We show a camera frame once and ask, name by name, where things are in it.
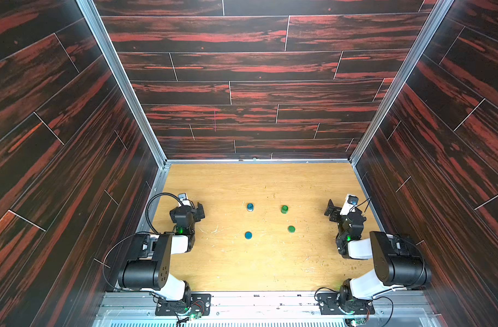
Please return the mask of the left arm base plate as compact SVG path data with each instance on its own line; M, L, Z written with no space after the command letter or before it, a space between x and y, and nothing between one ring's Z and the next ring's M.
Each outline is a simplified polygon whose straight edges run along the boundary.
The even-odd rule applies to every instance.
M212 295L206 293L192 292L180 301L158 300L155 310L155 316L185 316L200 318L209 316L212 306Z

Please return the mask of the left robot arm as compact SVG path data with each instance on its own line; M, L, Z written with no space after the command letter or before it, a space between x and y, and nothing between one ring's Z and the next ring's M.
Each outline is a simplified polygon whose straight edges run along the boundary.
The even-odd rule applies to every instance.
M166 302L189 307L190 286L169 272L171 256L192 251L196 223L205 218L205 212L202 204L194 206L186 200L169 215L175 224L174 231L134 235L118 272L118 284L129 290L153 292Z

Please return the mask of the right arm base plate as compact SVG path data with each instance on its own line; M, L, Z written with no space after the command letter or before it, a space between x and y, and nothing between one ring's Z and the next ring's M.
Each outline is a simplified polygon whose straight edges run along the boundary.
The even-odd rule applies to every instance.
M354 297L351 297L350 299L341 299L340 294L330 292L318 293L314 297L318 302L322 316L367 316L375 314L373 302L369 300L362 300Z

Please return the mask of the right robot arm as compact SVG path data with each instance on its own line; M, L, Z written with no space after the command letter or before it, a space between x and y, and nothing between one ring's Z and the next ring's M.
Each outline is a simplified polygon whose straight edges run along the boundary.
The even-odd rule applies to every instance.
M324 215L337 224L338 253L344 259L372 260L373 270L345 280L333 298L329 295L332 290L316 295L324 315L336 310L346 315L372 314L373 301L381 295L427 286L432 279L431 268L409 236L372 231L368 238L362 237L366 217L358 200L349 194L341 207L330 200Z

